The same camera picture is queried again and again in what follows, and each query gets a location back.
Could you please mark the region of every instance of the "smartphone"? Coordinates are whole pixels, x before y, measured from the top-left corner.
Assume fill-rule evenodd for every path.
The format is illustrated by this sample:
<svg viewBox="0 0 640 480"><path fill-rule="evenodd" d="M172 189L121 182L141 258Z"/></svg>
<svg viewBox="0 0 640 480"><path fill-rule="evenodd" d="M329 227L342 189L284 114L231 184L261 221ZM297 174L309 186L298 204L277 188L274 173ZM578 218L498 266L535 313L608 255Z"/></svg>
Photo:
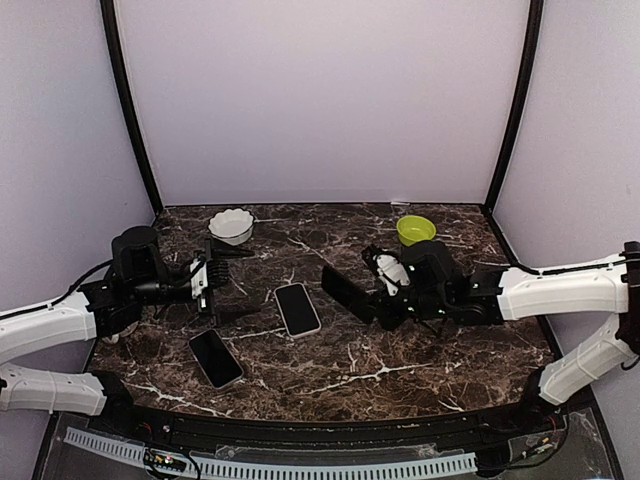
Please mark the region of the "smartphone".
<svg viewBox="0 0 640 480"><path fill-rule="evenodd" d="M290 337L304 337L320 330L318 314L311 304L304 285L301 283L285 285L276 288L274 293L280 315Z"/></svg>
<svg viewBox="0 0 640 480"><path fill-rule="evenodd" d="M242 367L215 330L192 338L189 347L214 388L224 388L244 375Z"/></svg>

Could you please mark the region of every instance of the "black frame edge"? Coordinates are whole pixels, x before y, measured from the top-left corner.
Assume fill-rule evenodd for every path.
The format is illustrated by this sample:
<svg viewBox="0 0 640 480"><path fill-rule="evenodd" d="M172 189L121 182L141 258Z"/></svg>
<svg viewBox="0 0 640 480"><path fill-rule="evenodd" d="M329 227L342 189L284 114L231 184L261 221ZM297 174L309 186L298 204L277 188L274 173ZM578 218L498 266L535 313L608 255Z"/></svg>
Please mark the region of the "black frame edge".
<svg viewBox="0 0 640 480"><path fill-rule="evenodd" d="M485 199L484 206L493 212L504 184L504 179L509 168L509 161L513 154L513 147L516 143L522 113L527 100L527 92L529 91L529 83L531 82L531 73L533 72L533 63L536 56L536 48L538 46L538 37L540 36L540 25L542 24L542 9L544 0L531 0L529 5L529 18L527 20L527 30L524 37L524 46L522 48L522 58L520 60L520 69L518 70L518 80L513 94L511 103L511 111L507 120L507 127L502 139L502 146L498 154L498 161L493 172L491 185Z"/></svg>
<svg viewBox="0 0 640 480"><path fill-rule="evenodd" d="M164 206L162 205L158 185L151 170L151 163L149 162L149 157L144 146L142 131L140 130L138 116L136 115L133 97L131 95L113 0L100 0L100 8L102 10L102 23L104 25L104 34L109 49L113 78L115 79L118 97L120 98L120 107L122 108L122 114L127 125L129 139L131 140L131 146L133 147L133 153L136 157L140 175L142 176L144 188L147 191L147 196L149 197L153 211L157 215L162 212Z"/></svg>
<svg viewBox="0 0 640 480"><path fill-rule="evenodd" d="M602 416L602 410L600 410L600 405L598 404L598 400L593 394L593 390L589 387L589 394L593 397L593 407L591 410L593 411L593 416L596 419L596 425L600 432L600 437L602 438L602 443L604 443L604 449L607 452L607 458L609 459L609 464L611 465L611 471L613 473L614 478L619 480L624 480L624 475L622 473L622 467L620 466L620 460L618 459L618 453L613 445L613 440L611 439L611 435L609 434L609 429L607 428L607 424L604 421L604 417Z"/></svg>
<svg viewBox="0 0 640 480"><path fill-rule="evenodd" d="M136 418L152 426L156 435L144 440L158 448L215 452L220 446L331 451L407 447L434 443L440 450L480 451L503 445L510 434L485 434L478 425L486 418L509 415L516 404L459 414L409 418L400 421L298 423L234 420L157 410L134 405ZM162 429L168 425L169 432ZM100 417L88 428L114 433Z"/></svg>
<svg viewBox="0 0 640 480"><path fill-rule="evenodd" d="M42 442L40 443L40 448L38 449L36 464L33 469L33 473L31 474L31 480L40 480L42 478L42 475L44 474L44 467L47 463L47 456L49 454L49 450L51 449L51 442L53 440L53 434L56 431L56 427L58 426L59 417L60 414L58 412L53 412L51 415L49 415L49 420L47 420L47 427L45 428L44 435L42 436Z"/></svg>

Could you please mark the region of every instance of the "marble table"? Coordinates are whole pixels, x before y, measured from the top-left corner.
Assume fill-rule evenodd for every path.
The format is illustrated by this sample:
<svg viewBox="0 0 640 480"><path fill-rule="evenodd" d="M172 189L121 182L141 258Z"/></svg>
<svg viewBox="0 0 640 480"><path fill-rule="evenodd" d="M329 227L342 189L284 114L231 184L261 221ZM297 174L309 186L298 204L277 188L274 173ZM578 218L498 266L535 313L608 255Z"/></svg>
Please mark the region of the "marble table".
<svg viewBox="0 0 640 480"><path fill-rule="evenodd" d="M216 293L220 310L259 307L218 332L245 377L213 389L187 342L210 328L195 306L147 309L137 330L100 343L90 370L117 372L138 405L225 418L367 421L471 411L517 401L527 375L553 360L534 318L504 326L457 328L441 338L410 321L393 332L364 325L320 287L330 264L367 290L379 283L360 252L370 243L399 249L396 221L431 219L467 273L506 263L486 220L472 205L246 205L259 220L244 246L256 257L231 262L232 280ZM161 251L177 267L201 248L221 206L166 209L155 227ZM306 285L322 322L317 334L286 334L273 290Z"/></svg>

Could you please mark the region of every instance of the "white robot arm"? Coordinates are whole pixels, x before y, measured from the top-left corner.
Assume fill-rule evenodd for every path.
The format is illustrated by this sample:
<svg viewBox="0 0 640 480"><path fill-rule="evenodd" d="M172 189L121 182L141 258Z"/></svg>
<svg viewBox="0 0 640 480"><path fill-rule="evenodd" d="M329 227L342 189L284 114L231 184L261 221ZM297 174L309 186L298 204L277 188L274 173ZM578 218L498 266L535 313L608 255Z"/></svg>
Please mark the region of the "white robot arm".
<svg viewBox="0 0 640 480"><path fill-rule="evenodd" d="M630 292L638 288L634 285L635 249L637 244L630 242L625 245L624 257L611 255L594 262L540 269L539 274L514 267L502 274L502 292L497 298L506 321L532 315L611 312L587 340L537 373L538 394L545 402L561 405L614 367L638 357L640 322L632 316L640 312L630 309L635 306ZM549 271L560 273L545 275ZM625 330L621 330L621 316L629 325Z"/></svg>
<svg viewBox="0 0 640 480"><path fill-rule="evenodd" d="M204 252L183 270L171 271L160 257L157 233L150 227L127 230L113 240L112 251L112 262L99 266L110 265L104 280L80 285L98 268L92 269L63 297L0 313L0 411L100 415L110 405L130 404L129 393L112 373L71 375L9 362L55 345L114 335L139 320L145 305L195 302L198 311L211 316L215 324L213 289L229 279L225 258L253 255L208 239Z"/></svg>
<svg viewBox="0 0 640 480"><path fill-rule="evenodd" d="M534 270L523 265L462 275L441 242L420 242L400 255L375 245L363 259L384 287L367 294L330 266L322 287L366 323L393 330L404 320L453 319L459 325L502 324L535 315L610 312L605 324L560 360L533 372L524 409L553 410L574 393L640 354L640 243L621 254Z"/></svg>

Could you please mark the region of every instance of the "lime green cup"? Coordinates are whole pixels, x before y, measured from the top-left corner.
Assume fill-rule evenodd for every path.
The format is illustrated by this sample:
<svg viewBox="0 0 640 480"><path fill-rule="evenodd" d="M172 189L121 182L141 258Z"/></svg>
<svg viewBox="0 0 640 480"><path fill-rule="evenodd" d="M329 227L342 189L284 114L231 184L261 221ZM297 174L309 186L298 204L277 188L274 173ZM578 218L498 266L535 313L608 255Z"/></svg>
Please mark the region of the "lime green cup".
<svg viewBox="0 0 640 480"><path fill-rule="evenodd" d="M407 215L398 220L396 225L400 242L410 247L414 243L432 240L436 236L436 226L424 217Z"/></svg>

